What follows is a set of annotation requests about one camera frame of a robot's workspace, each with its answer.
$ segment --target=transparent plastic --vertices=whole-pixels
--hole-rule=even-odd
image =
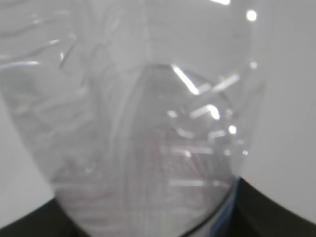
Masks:
[[[2,97],[85,231],[176,237],[218,210],[262,95],[252,1],[0,0],[0,11]]]

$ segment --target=dark base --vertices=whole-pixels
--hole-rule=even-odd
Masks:
[[[87,235],[52,200],[27,217],[1,229],[0,237]],[[316,226],[277,205],[241,180],[227,237],[316,237]]]

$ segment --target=plastic bottle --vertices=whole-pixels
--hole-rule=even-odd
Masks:
[[[92,237],[222,237],[261,94],[252,2],[1,4],[1,91],[67,213]]]

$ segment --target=white background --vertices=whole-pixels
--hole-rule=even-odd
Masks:
[[[266,96],[243,177],[316,223],[316,1],[275,4]]]

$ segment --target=black surface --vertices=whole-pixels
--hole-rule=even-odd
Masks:
[[[0,237],[86,237],[52,200],[0,230]]]
[[[241,180],[228,237],[316,237],[316,226]]]
[[[0,237],[87,237],[52,200],[0,230]],[[227,237],[316,237],[316,226],[241,180]]]

